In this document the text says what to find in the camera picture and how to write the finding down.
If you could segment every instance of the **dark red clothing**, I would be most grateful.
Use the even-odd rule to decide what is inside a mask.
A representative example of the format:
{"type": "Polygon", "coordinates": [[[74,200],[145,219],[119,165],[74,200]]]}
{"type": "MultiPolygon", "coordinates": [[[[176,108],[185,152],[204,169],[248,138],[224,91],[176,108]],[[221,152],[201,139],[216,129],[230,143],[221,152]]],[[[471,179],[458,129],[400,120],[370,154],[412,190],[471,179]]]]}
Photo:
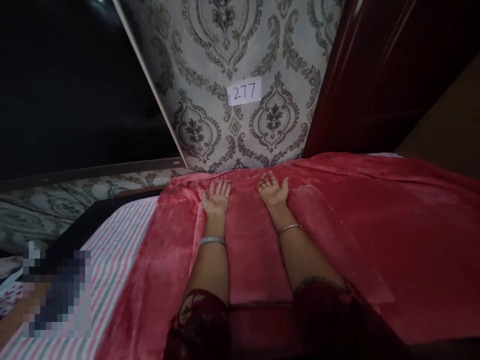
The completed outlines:
{"type": "MultiPolygon", "coordinates": [[[[293,313],[305,351],[318,359],[409,359],[410,352],[355,288],[307,279],[293,295],[293,313]]],[[[227,306],[212,293],[192,290],[170,322],[163,358],[229,359],[227,306]]]]}

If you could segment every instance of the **pink fleece blanket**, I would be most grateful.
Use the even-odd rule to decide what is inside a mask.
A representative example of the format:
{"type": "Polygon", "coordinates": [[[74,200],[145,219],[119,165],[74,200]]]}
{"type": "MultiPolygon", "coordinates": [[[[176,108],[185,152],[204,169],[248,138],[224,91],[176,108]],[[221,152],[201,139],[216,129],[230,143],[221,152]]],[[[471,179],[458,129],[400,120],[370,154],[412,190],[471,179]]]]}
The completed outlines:
{"type": "MultiPolygon", "coordinates": [[[[277,235],[257,192],[264,171],[171,180],[96,359],[162,355],[204,229],[200,190],[218,178],[232,184],[231,304],[292,300],[277,235]]],[[[279,181],[290,178],[288,206],[311,239],[404,341],[480,336],[480,182],[419,160],[348,153],[293,160],[273,171],[279,181]]],[[[242,332],[254,330],[245,328],[249,323],[242,322],[242,332]]]]}

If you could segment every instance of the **silver bracelet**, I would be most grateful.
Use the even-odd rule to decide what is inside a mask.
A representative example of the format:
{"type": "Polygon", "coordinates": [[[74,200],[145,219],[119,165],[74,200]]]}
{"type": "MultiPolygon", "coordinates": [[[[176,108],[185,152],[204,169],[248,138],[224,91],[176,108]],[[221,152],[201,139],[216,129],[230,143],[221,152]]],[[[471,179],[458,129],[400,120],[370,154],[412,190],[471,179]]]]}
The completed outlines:
{"type": "Polygon", "coordinates": [[[200,242],[198,243],[198,246],[202,246],[203,244],[206,243],[220,243],[225,245],[225,240],[223,240],[221,237],[216,237],[216,236],[207,236],[202,239],[200,239],[200,242]]]}
{"type": "Polygon", "coordinates": [[[278,236],[282,235],[282,233],[283,233],[285,230],[288,230],[288,229],[290,229],[290,228],[295,228],[295,227],[302,228],[302,226],[299,225],[299,224],[288,225],[288,226],[285,226],[282,230],[279,231],[278,236]]]}

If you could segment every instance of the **striped bed sheet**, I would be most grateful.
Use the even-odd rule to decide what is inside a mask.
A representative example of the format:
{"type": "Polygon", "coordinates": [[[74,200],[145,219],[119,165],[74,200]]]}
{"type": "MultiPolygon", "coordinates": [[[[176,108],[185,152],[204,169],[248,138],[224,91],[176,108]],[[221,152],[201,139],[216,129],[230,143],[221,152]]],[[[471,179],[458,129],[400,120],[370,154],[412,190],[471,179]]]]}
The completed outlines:
{"type": "Polygon", "coordinates": [[[90,251],[90,337],[23,337],[22,327],[0,352],[2,360],[90,360],[134,262],[158,196],[130,202],[114,212],[83,245],[90,251]]]}

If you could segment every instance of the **handwritten number 277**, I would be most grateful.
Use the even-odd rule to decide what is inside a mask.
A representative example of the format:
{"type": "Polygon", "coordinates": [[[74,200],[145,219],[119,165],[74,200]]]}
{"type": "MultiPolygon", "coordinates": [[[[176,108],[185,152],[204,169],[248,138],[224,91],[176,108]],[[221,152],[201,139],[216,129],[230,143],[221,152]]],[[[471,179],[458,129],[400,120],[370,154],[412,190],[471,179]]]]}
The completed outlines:
{"type": "MultiPolygon", "coordinates": [[[[253,98],[254,97],[254,91],[255,91],[255,83],[252,82],[252,83],[249,83],[248,85],[249,86],[252,85],[250,98],[253,98]]],[[[242,85],[240,87],[243,88],[243,97],[246,98],[247,97],[247,85],[242,85]]],[[[239,88],[238,87],[234,87],[234,89],[236,90],[236,94],[235,94],[234,99],[237,100],[238,98],[242,97],[242,95],[241,95],[242,93],[240,93],[240,95],[239,95],[239,88]]]]}

